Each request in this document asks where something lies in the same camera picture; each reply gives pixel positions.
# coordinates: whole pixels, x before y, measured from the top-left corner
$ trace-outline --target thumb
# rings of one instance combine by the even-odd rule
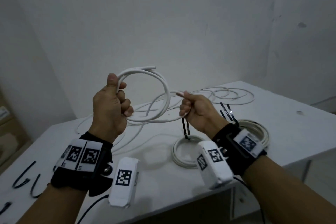
[[[116,96],[117,88],[118,88],[118,81],[119,81],[118,77],[115,75],[115,73],[110,73],[107,77],[106,91]]]
[[[184,98],[189,100],[191,103],[194,103],[196,100],[200,100],[202,97],[202,95],[190,94],[188,91],[185,91],[183,94]]]

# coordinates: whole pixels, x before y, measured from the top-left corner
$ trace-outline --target person's right hand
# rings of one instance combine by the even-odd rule
[[[188,113],[185,117],[187,121],[198,131],[205,133],[210,139],[229,124],[216,111],[209,99],[203,95],[190,94],[187,91],[184,92],[179,114],[184,116],[186,113]]]

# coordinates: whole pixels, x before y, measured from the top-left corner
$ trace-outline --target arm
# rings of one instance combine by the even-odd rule
[[[186,113],[190,124],[211,139],[228,124],[203,95],[184,93],[180,116]],[[266,156],[248,167],[242,178],[274,224],[336,222],[336,207]]]
[[[89,132],[110,143],[126,128],[126,116],[133,113],[129,99],[122,90],[116,94],[118,78],[109,74],[107,85],[93,98],[93,121]],[[124,89],[126,83],[120,84]],[[42,195],[17,222],[18,224],[73,224],[82,206],[86,191],[70,187],[54,188],[48,184]]]

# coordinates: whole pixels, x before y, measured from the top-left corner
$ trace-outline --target fingernail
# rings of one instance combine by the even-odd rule
[[[115,73],[109,73],[107,80],[114,80],[117,76],[115,75]]]

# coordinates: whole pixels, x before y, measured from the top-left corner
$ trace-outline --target black wristband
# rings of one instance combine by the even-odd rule
[[[111,149],[113,144],[104,141],[89,132],[83,134],[80,139],[102,143],[99,158],[93,172],[74,171],[63,167],[57,167],[51,184],[55,188],[69,186],[74,189],[89,191],[89,196],[94,197],[105,192],[112,185],[112,179],[102,176],[108,162],[112,162]]]
[[[222,147],[222,153],[226,159],[227,164],[231,168],[234,175],[243,175],[246,169],[252,165],[259,156],[266,155],[263,150],[257,158],[247,153],[234,138],[241,132],[241,129],[233,124],[228,124],[222,128],[212,139],[218,147]]]

